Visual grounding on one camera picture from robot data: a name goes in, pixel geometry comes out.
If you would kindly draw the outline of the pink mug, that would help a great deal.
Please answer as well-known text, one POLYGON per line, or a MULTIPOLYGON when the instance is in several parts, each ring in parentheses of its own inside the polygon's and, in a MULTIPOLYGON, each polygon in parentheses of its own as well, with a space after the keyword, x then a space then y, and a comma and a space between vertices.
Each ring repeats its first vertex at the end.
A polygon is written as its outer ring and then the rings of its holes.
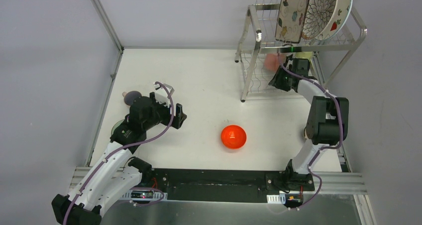
POLYGON ((266 70, 276 72, 281 64, 286 60, 285 54, 268 53, 265 56, 263 66, 266 70))

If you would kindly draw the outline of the beige cup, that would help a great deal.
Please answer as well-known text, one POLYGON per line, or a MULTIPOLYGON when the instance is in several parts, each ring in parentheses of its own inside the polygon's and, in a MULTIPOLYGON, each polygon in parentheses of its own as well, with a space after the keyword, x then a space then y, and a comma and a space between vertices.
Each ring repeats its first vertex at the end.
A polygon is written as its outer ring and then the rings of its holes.
POLYGON ((130 91, 130 92, 123 92, 122 96, 123 96, 124 103, 127 106, 131 106, 137 98, 142 96, 142 94, 139 91, 130 91))

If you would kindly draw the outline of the pale yellow mug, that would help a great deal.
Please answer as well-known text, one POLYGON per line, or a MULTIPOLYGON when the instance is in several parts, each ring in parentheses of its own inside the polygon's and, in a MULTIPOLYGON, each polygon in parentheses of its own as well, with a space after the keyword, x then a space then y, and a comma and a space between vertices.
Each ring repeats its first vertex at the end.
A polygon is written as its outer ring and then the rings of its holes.
POLYGON ((296 52, 295 58, 311 60, 314 56, 313 52, 296 52))

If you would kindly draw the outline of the square floral plate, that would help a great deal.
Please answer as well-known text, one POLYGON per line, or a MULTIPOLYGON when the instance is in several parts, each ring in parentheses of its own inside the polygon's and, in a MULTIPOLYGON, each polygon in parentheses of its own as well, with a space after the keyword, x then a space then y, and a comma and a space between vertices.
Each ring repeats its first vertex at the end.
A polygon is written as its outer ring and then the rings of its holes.
POLYGON ((281 0, 275 40, 291 44, 300 42, 308 5, 309 0, 281 0))

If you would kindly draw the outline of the brown petal pattern plate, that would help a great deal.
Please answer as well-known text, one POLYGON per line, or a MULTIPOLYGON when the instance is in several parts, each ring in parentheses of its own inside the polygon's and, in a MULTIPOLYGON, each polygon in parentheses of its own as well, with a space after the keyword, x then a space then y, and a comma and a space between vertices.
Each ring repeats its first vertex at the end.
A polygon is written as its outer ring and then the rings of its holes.
POLYGON ((302 31, 305 40, 316 39, 328 25, 337 0, 309 0, 302 31))

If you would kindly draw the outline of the watermelon pattern round plate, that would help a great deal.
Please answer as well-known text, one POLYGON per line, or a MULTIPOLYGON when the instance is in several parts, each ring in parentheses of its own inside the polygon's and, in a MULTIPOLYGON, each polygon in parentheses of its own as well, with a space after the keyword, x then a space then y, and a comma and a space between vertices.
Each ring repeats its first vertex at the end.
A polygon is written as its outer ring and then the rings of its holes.
POLYGON ((349 17, 352 4, 353 0, 335 0, 335 7, 330 20, 323 31, 316 36, 316 40, 329 40, 338 33, 349 17))

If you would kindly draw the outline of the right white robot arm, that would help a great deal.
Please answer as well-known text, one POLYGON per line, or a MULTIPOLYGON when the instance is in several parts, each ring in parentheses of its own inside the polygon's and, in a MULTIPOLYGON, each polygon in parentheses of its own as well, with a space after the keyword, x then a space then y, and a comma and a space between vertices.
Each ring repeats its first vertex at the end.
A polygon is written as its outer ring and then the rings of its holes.
POLYGON ((280 65, 270 85, 303 96, 311 105, 304 128, 305 143, 282 172, 285 188, 295 190, 312 181, 312 169, 328 150, 343 145, 348 131, 349 100, 337 97, 308 76, 308 59, 288 56, 280 65))

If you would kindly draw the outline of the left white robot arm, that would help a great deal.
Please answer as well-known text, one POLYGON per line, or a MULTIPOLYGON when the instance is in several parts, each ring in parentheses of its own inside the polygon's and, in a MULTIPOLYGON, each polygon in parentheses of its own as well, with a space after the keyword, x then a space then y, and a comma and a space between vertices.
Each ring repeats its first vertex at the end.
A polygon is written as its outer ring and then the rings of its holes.
POLYGON ((187 118, 182 105, 173 102, 173 91, 164 85, 133 99, 129 113, 113 127, 110 142, 96 164, 67 195, 58 194, 52 200, 59 224, 98 225, 125 192, 151 183, 151 164, 134 153, 169 128, 179 129, 187 118))

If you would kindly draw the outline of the brown dish under right arm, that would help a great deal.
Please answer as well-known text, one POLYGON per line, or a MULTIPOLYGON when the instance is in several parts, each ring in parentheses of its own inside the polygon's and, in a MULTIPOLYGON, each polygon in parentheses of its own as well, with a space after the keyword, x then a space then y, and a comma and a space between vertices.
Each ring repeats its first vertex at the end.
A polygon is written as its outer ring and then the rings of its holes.
POLYGON ((307 130, 306 130, 306 128, 304 128, 304 129, 303 129, 303 139, 304 139, 304 140, 307 140, 307 138, 308 138, 308 137, 307 137, 307 130))

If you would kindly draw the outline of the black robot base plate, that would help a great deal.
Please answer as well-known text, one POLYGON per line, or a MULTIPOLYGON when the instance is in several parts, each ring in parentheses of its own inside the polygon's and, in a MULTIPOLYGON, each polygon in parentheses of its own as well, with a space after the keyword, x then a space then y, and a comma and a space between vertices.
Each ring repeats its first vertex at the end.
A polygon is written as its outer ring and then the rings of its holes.
POLYGON ((269 195, 314 192, 310 174, 282 171, 151 169, 140 187, 161 190, 172 201, 267 203, 269 195))

